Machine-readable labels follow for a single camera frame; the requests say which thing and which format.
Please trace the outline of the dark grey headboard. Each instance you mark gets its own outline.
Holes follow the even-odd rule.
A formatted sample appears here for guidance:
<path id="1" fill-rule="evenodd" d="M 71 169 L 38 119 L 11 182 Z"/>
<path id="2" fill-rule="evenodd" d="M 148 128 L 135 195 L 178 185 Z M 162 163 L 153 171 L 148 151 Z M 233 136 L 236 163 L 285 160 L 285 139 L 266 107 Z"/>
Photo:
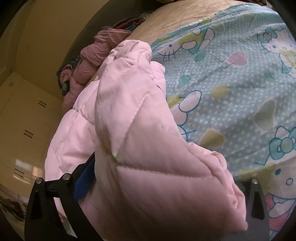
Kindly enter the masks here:
<path id="1" fill-rule="evenodd" d="M 129 17 L 140 16 L 160 8 L 163 4 L 158 1 L 139 0 L 111 0 L 95 12 L 95 15 L 80 31 L 75 41 L 68 50 L 61 66 L 77 58 L 80 51 L 93 43 L 94 36 L 105 26 L 114 26 Z"/>

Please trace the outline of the dark clothes by headboard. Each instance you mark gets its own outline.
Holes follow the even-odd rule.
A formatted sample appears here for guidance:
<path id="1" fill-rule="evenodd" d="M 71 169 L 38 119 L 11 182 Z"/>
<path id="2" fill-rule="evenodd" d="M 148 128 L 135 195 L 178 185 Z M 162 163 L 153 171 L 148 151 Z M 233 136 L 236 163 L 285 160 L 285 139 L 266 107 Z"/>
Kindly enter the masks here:
<path id="1" fill-rule="evenodd" d="M 140 16 L 132 16 L 116 23 L 113 28 L 128 31 L 134 31 L 136 27 L 144 22 L 144 18 Z"/>

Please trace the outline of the bed with beige sheet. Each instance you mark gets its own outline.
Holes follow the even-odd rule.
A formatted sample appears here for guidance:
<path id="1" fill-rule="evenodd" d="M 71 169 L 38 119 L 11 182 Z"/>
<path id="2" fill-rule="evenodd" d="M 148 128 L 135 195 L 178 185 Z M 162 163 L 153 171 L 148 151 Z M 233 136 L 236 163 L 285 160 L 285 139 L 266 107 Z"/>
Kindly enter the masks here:
<path id="1" fill-rule="evenodd" d="M 128 38 L 151 44 L 156 39 L 183 25 L 212 16 L 237 4 L 243 4 L 243 2 L 232 0 L 190 0 L 169 3 L 151 13 Z"/>

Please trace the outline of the pink quilted coat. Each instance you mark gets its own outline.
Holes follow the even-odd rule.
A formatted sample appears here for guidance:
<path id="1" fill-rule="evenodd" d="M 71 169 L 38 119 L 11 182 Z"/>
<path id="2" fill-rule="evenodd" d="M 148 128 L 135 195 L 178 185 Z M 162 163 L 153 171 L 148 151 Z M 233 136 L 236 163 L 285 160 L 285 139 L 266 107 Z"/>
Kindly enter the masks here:
<path id="1" fill-rule="evenodd" d="M 245 231 L 245 197 L 225 158 L 186 142 L 166 101 L 165 68 L 149 44 L 125 40 L 62 118 L 45 179 L 95 156 L 79 204 L 106 240 L 218 240 Z"/>

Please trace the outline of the crumpled pink padded jacket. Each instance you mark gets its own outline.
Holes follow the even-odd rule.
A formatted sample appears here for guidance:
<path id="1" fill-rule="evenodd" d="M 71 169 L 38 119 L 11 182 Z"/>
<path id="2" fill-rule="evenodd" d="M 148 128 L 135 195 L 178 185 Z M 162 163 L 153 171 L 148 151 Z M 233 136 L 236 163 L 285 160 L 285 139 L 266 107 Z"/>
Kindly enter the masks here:
<path id="1" fill-rule="evenodd" d="M 74 103 L 100 65 L 131 31 L 107 28 L 94 36 L 94 42 L 80 51 L 76 59 L 62 66 L 57 72 L 59 88 L 62 91 L 62 114 L 73 108 Z"/>

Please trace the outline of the blue Hello Kitty blanket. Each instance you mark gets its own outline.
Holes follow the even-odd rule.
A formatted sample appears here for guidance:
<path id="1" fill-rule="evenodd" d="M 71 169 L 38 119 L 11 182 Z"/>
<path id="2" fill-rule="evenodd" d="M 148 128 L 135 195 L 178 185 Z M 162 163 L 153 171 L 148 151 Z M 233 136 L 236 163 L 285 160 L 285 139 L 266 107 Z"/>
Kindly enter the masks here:
<path id="1" fill-rule="evenodd" d="M 257 179 L 275 240 L 295 210 L 295 40 L 280 15 L 239 4 L 155 40 L 182 138 Z"/>

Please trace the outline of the cream wardrobe with drawers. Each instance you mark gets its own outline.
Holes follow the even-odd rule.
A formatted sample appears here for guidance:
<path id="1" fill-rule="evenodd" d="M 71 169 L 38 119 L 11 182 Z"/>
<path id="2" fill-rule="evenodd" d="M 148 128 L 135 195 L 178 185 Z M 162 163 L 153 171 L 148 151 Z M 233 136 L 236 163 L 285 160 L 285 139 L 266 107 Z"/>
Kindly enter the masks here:
<path id="1" fill-rule="evenodd" d="M 28 198 L 44 176 L 50 141 L 62 118 L 62 102 L 12 73 L 1 85 L 1 184 Z"/>

